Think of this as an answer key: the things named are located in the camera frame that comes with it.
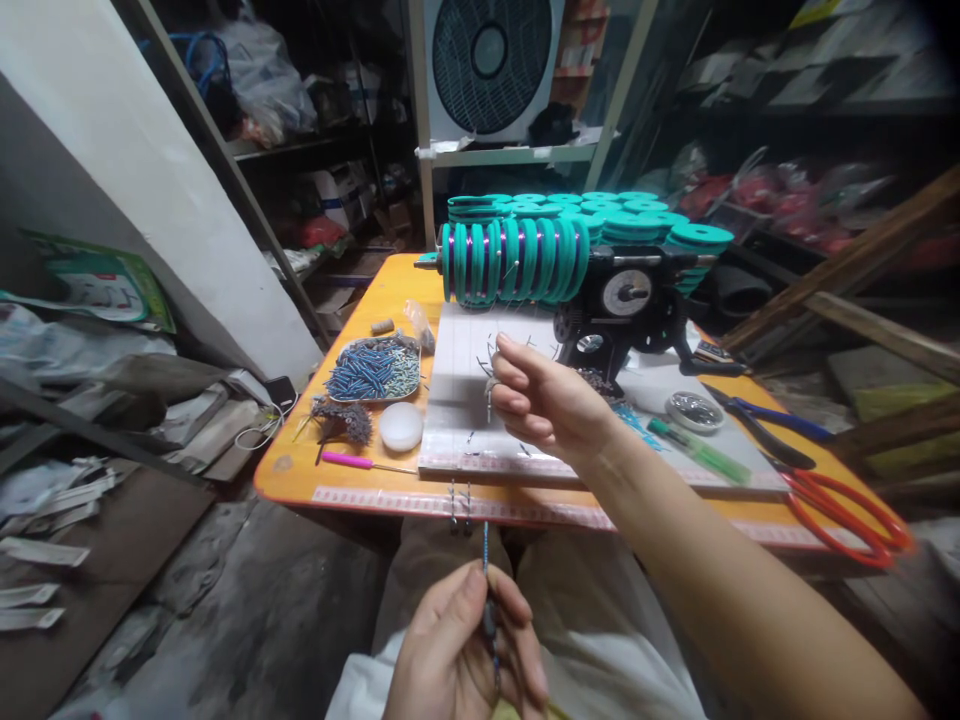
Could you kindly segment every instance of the hand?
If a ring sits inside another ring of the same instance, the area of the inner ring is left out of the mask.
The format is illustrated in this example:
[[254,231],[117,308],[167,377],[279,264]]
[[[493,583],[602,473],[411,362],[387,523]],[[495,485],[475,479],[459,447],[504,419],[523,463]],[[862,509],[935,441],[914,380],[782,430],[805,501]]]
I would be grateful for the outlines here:
[[[493,565],[489,581],[501,610],[497,651],[503,697],[523,720],[545,718],[547,676],[530,604]],[[487,720],[493,714],[500,694],[482,628],[487,590],[475,561],[423,596],[400,648],[384,720]]]
[[607,401],[572,368],[497,335],[493,406],[507,432],[575,469],[603,449],[619,422]]

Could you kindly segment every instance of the wall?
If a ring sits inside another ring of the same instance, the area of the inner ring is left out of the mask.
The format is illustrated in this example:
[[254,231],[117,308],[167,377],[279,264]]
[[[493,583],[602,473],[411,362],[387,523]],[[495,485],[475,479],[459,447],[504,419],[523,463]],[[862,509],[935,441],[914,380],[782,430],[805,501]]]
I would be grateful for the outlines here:
[[109,0],[0,3],[0,212],[134,252],[223,362],[300,385],[296,307]]

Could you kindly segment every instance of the blue pliers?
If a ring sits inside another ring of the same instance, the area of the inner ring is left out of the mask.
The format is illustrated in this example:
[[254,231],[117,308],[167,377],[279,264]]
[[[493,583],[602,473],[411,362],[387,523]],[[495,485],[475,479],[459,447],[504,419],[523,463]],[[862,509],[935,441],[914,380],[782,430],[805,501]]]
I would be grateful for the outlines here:
[[789,428],[815,443],[823,443],[833,437],[832,432],[809,420],[804,420],[789,413],[782,413],[777,410],[760,407],[759,405],[747,402],[743,398],[732,398],[726,393],[705,383],[704,387],[713,395],[714,399],[720,403],[724,410],[743,423],[743,426],[750,431],[750,434],[757,439],[757,442],[759,442],[768,453],[790,467],[800,468],[801,470],[813,470],[813,468],[817,466],[817,463],[809,455],[804,455],[796,448],[787,445],[783,440],[757,422],[757,418]]

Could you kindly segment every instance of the red scissors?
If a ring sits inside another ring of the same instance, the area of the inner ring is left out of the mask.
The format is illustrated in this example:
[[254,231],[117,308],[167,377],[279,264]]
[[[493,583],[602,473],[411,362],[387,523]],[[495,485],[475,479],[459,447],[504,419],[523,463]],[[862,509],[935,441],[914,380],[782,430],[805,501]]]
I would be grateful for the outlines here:
[[[800,524],[812,532],[820,542],[834,552],[845,555],[868,567],[884,569],[894,563],[895,551],[913,549],[913,539],[903,526],[889,513],[862,493],[826,475],[788,467],[778,460],[767,458],[787,481],[792,491],[787,495],[787,507]],[[833,497],[827,490],[839,493],[866,510],[886,531],[881,534],[863,522]],[[860,538],[868,550],[855,550],[834,538],[821,527],[804,503],[811,505]]]

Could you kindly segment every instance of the electric fan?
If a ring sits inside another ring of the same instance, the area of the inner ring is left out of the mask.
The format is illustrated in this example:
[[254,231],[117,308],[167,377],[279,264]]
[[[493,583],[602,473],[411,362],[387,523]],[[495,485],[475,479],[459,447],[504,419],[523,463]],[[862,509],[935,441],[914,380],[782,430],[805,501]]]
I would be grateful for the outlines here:
[[430,137],[524,140],[550,99],[564,0],[426,0]]

